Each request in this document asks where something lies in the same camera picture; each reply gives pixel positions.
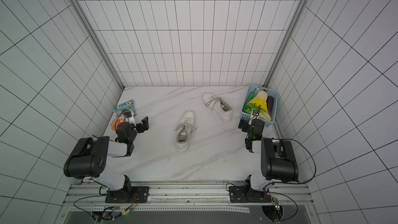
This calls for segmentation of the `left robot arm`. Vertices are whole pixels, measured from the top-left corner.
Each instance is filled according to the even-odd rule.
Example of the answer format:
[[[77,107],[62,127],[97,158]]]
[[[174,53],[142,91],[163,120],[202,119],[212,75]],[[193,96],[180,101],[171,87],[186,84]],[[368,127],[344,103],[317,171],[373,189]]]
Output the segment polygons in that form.
[[[64,175],[76,179],[91,177],[96,183],[106,187],[108,192],[131,195],[130,179],[114,172],[106,164],[107,159],[131,156],[137,135],[148,129],[149,121],[148,117],[145,117],[137,124],[118,124],[115,141],[111,141],[109,136],[81,138],[65,162]]]

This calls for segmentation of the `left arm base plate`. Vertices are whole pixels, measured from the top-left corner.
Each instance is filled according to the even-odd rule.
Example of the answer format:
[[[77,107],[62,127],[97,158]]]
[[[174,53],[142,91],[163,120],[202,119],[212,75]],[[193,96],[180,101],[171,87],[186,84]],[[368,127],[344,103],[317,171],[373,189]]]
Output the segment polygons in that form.
[[[146,203],[149,196],[149,187],[127,187],[117,191],[109,191],[105,202],[116,204]]]

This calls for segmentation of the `white sneaker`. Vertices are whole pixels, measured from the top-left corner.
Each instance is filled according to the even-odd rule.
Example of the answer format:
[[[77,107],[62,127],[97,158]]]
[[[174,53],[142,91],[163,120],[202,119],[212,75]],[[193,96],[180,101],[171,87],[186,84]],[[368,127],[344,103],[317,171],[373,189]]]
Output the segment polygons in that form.
[[[185,152],[189,148],[189,141],[191,134],[196,130],[195,114],[193,111],[186,111],[180,118],[179,124],[176,127],[176,149],[179,152]]]
[[[233,108],[221,97],[206,92],[203,94],[202,100],[205,106],[215,111],[222,121],[229,122],[232,120]]]

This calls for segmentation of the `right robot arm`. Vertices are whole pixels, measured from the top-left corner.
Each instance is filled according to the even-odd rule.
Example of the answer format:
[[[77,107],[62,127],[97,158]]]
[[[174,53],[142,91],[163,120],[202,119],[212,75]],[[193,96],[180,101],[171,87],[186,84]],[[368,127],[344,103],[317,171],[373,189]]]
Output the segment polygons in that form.
[[[246,179],[249,189],[254,191],[266,191],[275,183],[292,183],[299,177],[291,141],[264,137],[264,127],[264,121],[257,118],[241,119],[238,125],[247,133],[246,149],[260,155],[260,173]]]

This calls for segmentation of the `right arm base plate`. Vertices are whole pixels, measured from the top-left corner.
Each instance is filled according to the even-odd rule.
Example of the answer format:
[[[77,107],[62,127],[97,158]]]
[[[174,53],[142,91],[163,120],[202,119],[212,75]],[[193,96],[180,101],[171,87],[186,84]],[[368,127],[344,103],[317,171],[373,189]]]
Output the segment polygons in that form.
[[[271,203],[272,199],[263,191],[245,186],[227,186],[231,203]]]

